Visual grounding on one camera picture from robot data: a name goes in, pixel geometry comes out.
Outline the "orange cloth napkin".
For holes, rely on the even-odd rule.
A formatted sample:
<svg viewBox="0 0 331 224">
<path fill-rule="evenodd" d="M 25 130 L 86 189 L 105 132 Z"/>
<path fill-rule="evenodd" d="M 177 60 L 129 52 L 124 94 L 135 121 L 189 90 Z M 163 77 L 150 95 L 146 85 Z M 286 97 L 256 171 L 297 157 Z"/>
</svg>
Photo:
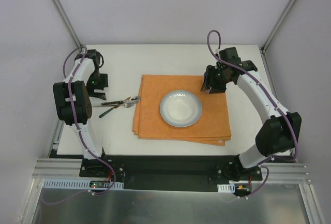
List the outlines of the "orange cloth napkin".
<svg viewBox="0 0 331 224">
<path fill-rule="evenodd" d="M 148 75 L 141 78 L 133 132 L 141 139 L 183 140 L 212 145 L 224 145 L 231 139 L 227 98 L 224 93 L 207 94 L 200 91 L 202 76 Z M 193 93 L 202 104 L 202 115 L 189 127 L 174 127 L 160 114 L 163 97 L 175 90 Z"/>
</svg>

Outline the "gold-tipped knife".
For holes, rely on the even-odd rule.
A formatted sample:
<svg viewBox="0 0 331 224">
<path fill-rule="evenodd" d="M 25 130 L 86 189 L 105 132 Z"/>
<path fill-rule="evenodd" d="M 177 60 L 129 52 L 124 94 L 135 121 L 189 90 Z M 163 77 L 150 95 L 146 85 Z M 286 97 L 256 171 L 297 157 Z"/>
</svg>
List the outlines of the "gold-tipped knife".
<svg viewBox="0 0 331 224">
<path fill-rule="evenodd" d="M 121 104 L 117 104 L 117 105 L 115 105 L 115 106 L 109 108 L 108 110 L 106 110 L 105 112 L 103 112 L 102 114 L 100 114 L 100 115 L 99 115 L 99 118 L 103 118 L 104 116 L 106 116 L 108 113 L 110 113 L 110 112 L 113 111 L 114 109 L 119 108 L 121 105 L 122 105 L 122 103 L 121 103 Z"/>
</svg>

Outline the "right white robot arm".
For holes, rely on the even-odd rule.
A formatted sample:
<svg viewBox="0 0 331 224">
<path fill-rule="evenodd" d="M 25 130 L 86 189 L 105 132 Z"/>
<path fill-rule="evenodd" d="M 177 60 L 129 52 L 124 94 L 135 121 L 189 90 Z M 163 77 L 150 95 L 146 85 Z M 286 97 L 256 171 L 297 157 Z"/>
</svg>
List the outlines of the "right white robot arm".
<svg viewBox="0 0 331 224">
<path fill-rule="evenodd" d="M 281 158 L 280 153 L 297 150 L 301 116 L 291 113 L 265 87 L 257 67 L 252 61 L 242 61 L 235 47 L 217 50 L 213 54 L 215 66 L 208 65 L 204 73 L 202 92 L 224 93 L 228 83 L 237 85 L 249 98 L 262 121 L 255 144 L 238 155 L 238 164 L 232 173 L 238 180 L 251 174 L 251 168 Z"/>
</svg>

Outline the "silver fork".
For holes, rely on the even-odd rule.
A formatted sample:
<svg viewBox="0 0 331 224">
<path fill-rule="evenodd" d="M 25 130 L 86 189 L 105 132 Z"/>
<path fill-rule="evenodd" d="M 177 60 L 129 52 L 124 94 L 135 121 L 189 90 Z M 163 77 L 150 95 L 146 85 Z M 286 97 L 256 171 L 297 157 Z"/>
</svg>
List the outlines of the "silver fork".
<svg viewBox="0 0 331 224">
<path fill-rule="evenodd" d="M 136 104 L 136 100 L 122 100 L 113 102 L 93 103 L 92 107 L 110 107 L 110 106 L 132 106 Z"/>
</svg>

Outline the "silver spoon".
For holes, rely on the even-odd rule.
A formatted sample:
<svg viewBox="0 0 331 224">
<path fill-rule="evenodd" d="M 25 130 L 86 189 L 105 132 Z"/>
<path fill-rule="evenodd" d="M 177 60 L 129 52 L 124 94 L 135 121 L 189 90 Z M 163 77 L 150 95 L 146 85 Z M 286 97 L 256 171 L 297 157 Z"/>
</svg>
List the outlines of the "silver spoon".
<svg viewBox="0 0 331 224">
<path fill-rule="evenodd" d="M 110 101 L 110 102 L 103 102 L 101 103 L 102 106 L 113 106 L 113 105 L 117 105 L 117 104 L 135 104 L 137 102 L 139 102 L 141 99 L 140 96 L 135 96 L 133 98 L 128 98 L 128 99 L 124 99 L 124 100 L 120 100 L 120 101 Z"/>
</svg>

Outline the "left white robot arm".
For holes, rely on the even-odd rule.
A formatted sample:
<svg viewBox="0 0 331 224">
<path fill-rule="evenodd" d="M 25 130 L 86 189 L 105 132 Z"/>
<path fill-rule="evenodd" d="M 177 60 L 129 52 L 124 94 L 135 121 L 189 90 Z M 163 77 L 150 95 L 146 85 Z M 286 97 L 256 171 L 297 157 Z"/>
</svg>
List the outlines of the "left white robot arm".
<svg viewBox="0 0 331 224">
<path fill-rule="evenodd" d="M 91 98 L 106 100 L 103 92 L 109 86 L 108 75 L 101 73 L 104 59 L 95 49 L 84 49 L 74 59 L 74 67 L 62 82 L 53 84 L 57 116 L 77 136 L 85 159 L 103 156 L 102 142 L 96 138 Z"/>
</svg>

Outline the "white blue-rimmed plate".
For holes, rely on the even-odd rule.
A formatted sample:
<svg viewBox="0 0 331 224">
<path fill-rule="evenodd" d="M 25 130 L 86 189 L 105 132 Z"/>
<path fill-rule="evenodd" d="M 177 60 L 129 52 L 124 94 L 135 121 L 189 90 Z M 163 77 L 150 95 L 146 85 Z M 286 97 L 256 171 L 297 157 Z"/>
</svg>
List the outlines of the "white blue-rimmed plate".
<svg viewBox="0 0 331 224">
<path fill-rule="evenodd" d="M 176 90 L 163 97 L 159 111 L 167 124 L 184 128 L 195 124 L 200 119 L 202 104 L 195 94 L 185 90 Z"/>
</svg>

